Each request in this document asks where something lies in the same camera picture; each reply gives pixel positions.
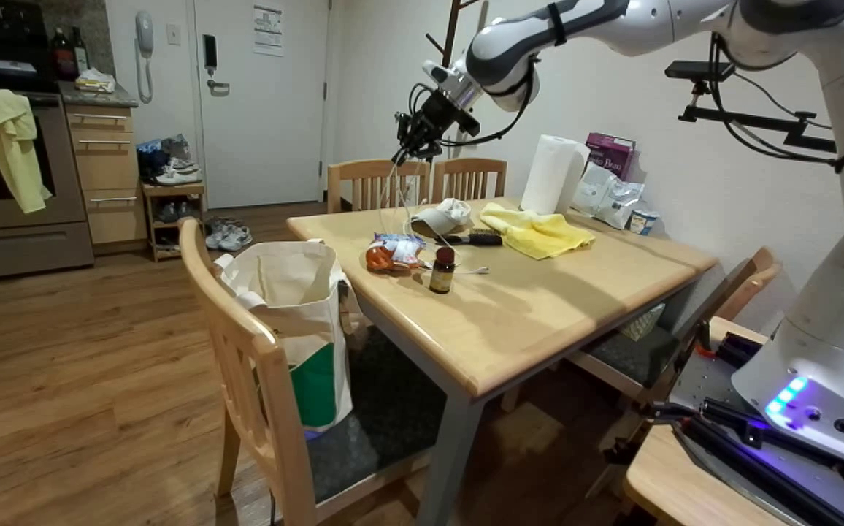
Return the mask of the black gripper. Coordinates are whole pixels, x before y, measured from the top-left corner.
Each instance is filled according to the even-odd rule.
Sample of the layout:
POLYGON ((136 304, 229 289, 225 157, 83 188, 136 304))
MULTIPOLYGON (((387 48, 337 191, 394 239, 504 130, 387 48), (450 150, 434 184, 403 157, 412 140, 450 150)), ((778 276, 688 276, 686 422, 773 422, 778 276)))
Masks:
POLYGON ((478 96, 478 86, 470 79, 462 62, 440 68, 427 62, 432 86, 416 83, 409 92, 409 108, 394 118, 397 124, 397 153, 392 163, 403 166, 416 157, 432 163, 440 153, 440 137, 450 125, 476 137, 478 124, 470 118, 470 106, 478 96))

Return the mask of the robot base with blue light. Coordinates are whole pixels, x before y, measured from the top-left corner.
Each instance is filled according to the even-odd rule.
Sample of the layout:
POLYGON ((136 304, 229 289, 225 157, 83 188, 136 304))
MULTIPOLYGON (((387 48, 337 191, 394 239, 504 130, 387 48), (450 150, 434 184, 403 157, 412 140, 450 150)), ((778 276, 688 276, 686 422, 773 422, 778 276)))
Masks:
POLYGON ((844 460, 799 441, 844 439, 844 415, 809 381, 754 413, 729 385, 727 342, 758 334, 722 327, 717 355, 688 356, 625 474, 627 499, 673 526, 844 526, 844 460))

